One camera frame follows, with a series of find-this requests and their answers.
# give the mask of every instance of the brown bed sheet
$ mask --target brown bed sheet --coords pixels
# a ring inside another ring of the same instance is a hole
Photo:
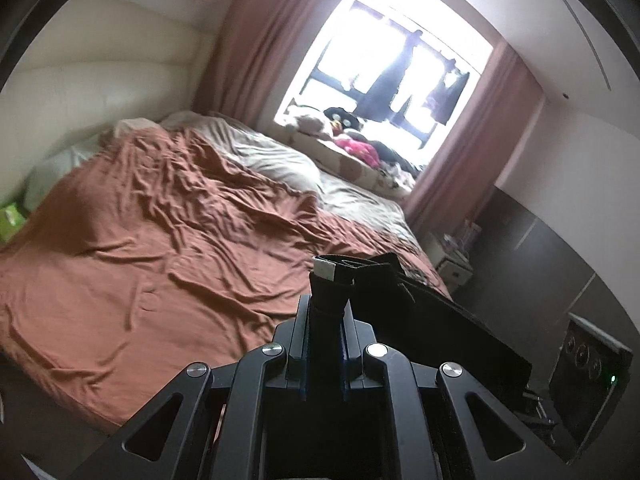
[[[322,212],[193,132],[150,128],[67,175],[2,250],[0,345],[113,431],[187,364],[269,341],[316,254],[388,251],[441,283],[408,242]]]

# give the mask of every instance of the plush toy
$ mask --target plush toy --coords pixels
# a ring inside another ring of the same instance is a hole
[[[380,158],[376,149],[366,142],[359,142],[351,139],[349,136],[340,136],[334,139],[334,142],[340,146],[349,155],[361,160],[368,166],[377,170],[380,167]]]

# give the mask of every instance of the white nightstand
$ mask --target white nightstand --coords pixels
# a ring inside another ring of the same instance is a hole
[[[453,294],[459,286],[464,285],[473,276],[474,270],[464,255],[455,250],[447,254],[442,247],[441,240],[435,235],[429,233],[422,241],[421,246],[450,294]]]

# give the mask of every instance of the pink curtain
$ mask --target pink curtain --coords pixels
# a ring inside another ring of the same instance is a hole
[[[428,231],[452,234],[465,218],[475,218],[542,96],[533,74],[502,40],[404,203],[407,223],[418,240]]]
[[[256,126],[260,112],[319,0],[233,0],[193,110]]]

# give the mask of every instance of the white leather headboard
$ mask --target white leather headboard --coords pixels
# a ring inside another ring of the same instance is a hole
[[[0,92],[0,204],[46,156],[123,118],[189,108],[213,35],[120,0],[70,0]]]

